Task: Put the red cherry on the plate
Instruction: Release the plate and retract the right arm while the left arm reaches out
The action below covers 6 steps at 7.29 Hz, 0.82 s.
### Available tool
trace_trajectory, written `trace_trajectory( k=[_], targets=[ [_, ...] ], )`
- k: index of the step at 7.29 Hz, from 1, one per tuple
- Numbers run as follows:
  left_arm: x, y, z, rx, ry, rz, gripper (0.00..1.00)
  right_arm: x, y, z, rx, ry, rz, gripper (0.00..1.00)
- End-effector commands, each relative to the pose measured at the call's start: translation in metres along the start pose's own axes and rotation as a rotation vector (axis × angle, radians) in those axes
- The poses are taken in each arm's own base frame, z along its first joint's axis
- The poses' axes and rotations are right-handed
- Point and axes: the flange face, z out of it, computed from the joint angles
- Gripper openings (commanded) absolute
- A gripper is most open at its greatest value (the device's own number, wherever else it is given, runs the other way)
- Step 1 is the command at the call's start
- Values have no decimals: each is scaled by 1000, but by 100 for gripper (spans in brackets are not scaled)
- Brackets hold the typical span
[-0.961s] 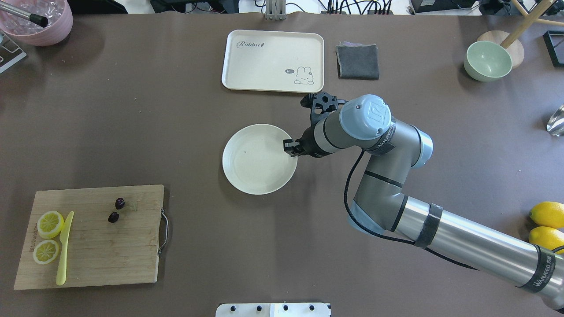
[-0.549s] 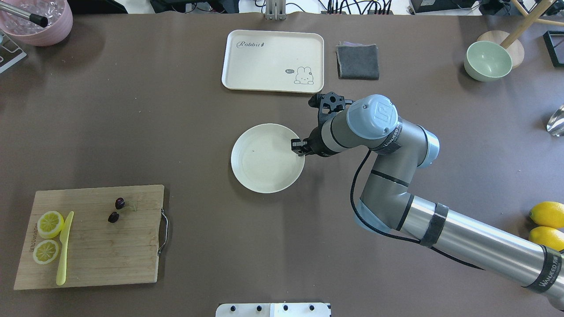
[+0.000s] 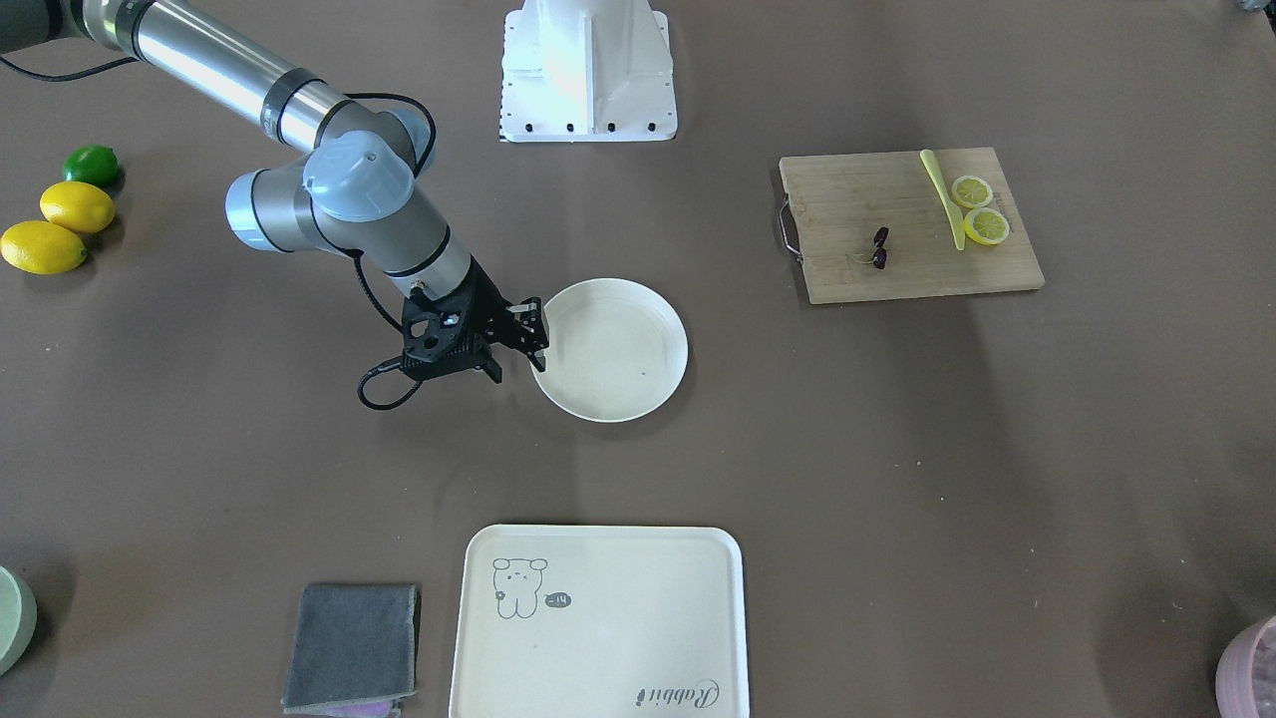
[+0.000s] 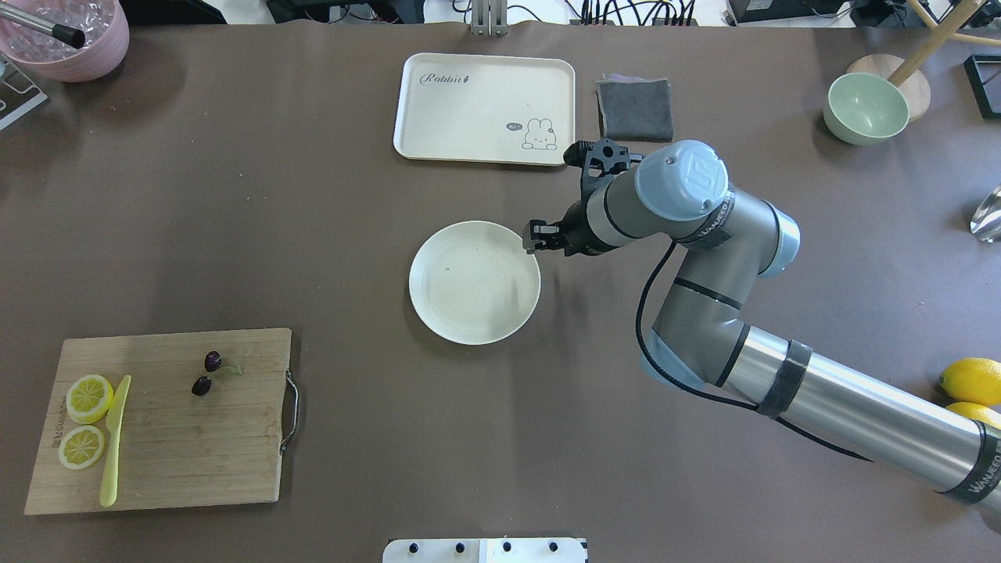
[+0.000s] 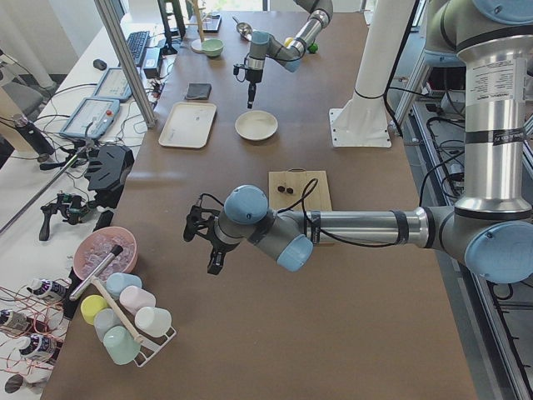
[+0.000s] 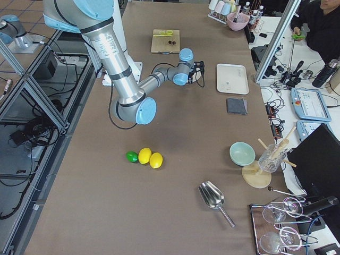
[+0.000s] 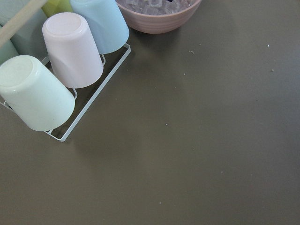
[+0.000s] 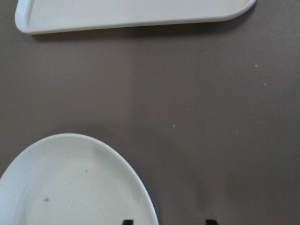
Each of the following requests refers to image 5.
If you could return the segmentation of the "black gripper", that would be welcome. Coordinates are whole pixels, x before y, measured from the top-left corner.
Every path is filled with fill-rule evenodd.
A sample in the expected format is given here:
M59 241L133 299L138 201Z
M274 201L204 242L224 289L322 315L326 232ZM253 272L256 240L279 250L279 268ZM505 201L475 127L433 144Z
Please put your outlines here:
M249 82L247 90L247 108L252 109L257 91L257 83L262 81L263 62L235 64L233 66L233 75L237 76L241 70L245 72L244 79Z
M233 250L233 245L223 242L215 234L215 221L221 211L218 209L204 208L202 206L204 197L211 198L220 206L223 205L217 197L210 193L201 193L187 214L183 239L185 242L190 242L195 236L198 236L209 241L212 245L212 251L207 266L207 273L219 274L223 269L226 253Z

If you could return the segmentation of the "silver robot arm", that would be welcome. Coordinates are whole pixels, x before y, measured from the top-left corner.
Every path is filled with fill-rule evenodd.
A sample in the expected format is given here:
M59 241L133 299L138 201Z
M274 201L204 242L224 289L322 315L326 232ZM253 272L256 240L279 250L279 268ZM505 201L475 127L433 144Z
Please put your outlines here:
M390 147L374 113L390 112L387 92L419 1L377 4L352 98L330 117L335 147ZM250 83L248 108L267 57L296 71L317 35L331 23L331 1L294 1L310 15L286 46L269 32L255 31L243 69ZM246 239L295 272L321 241L362 248L414 244L442 251L492 283L518 283L532 276L532 205L521 194L526 140L524 94L532 51L532 1L429 1L426 44L430 66L437 56L466 66L465 136L462 154L449 157L422 179L413 211L306 211L306 195L273 210L258 187L242 185L220 202L201 193L187 215L183 238L212 245L207 272L218 274L226 253ZM452 206L423 207L432 172L464 156L463 191Z
M233 66L233 75L244 72L248 82L247 108L252 109L257 93L257 84L262 81L267 58L272 59L287 71L295 72L306 55L308 48L316 41L317 35L325 29L333 17L332 1L295 1L295 4L309 13L306 23L288 42L279 42L271 33L255 30L252 32L248 54L243 63Z

